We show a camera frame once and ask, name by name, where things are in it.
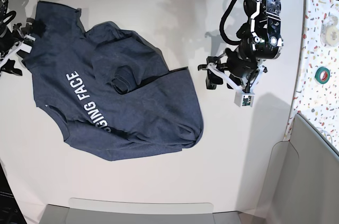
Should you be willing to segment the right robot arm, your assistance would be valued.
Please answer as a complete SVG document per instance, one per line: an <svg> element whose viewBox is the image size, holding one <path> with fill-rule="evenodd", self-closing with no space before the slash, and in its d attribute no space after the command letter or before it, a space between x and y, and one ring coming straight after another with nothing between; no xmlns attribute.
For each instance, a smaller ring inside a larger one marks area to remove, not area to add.
<svg viewBox="0 0 339 224"><path fill-rule="evenodd" d="M30 36L30 25L28 30L22 30L21 23L14 24L10 30L8 24L16 17L16 11L7 11L8 0L1 0L1 73L22 76L22 71L15 68L14 55L22 59L31 52L35 38Z"/></svg>

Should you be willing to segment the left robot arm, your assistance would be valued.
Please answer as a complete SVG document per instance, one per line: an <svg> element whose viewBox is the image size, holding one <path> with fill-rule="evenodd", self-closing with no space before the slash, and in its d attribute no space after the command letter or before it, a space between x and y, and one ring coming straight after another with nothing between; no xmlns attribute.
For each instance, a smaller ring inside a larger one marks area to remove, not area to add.
<svg viewBox="0 0 339 224"><path fill-rule="evenodd" d="M236 2L231 0L219 24L221 38L235 50L226 48L220 56L207 57L198 70L207 72L207 89L226 83L229 89L248 94L259 77L267 73L263 61L277 59L281 53L281 1L244 0L247 21L236 32L237 40L231 40L226 35L225 24Z"/></svg>

